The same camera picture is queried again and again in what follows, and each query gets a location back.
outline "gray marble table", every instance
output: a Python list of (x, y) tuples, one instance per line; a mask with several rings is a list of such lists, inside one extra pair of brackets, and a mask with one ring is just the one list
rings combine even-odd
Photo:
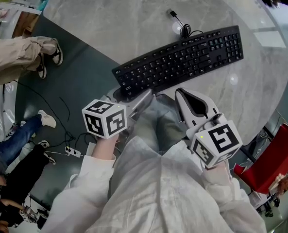
[(208, 95), (249, 143), (288, 81), (288, 49), (261, 0), (49, 0), (44, 16), (123, 64), (179, 38), (169, 8), (193, 30), (239, 25), (244, 59), (179, 86)]

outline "keyboard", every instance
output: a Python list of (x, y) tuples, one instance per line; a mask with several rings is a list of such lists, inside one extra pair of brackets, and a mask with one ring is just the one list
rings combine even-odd
[(168, 44), (112, 72), (122, 94), (133, 99), (145, 89), (156, 93), (241, 59), (239, 27), (231, 26)]

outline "red fabric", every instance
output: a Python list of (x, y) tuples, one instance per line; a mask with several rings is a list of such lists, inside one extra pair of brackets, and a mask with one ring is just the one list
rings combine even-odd
[(283, 124), (270, 145), (246, 171), (235, 165), (237, 174), (252, 190), (268, 194), (270, 185), (279, 173), (288, 172), (288, 126)]

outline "khaki pants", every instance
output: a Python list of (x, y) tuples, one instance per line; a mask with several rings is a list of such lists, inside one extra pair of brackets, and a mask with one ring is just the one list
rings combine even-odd
[(40, 64), (39, 53), (52, 55), (56, 49), (56, 42), (44, 36), (0, 40), (0, 84), (36, 71)]

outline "hand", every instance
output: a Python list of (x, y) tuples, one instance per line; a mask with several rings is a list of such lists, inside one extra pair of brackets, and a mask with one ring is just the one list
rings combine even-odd
[(0, 185), (2, 185), (2, 186), (7, 185), (6, 179), (2, 175), (0, 175)]

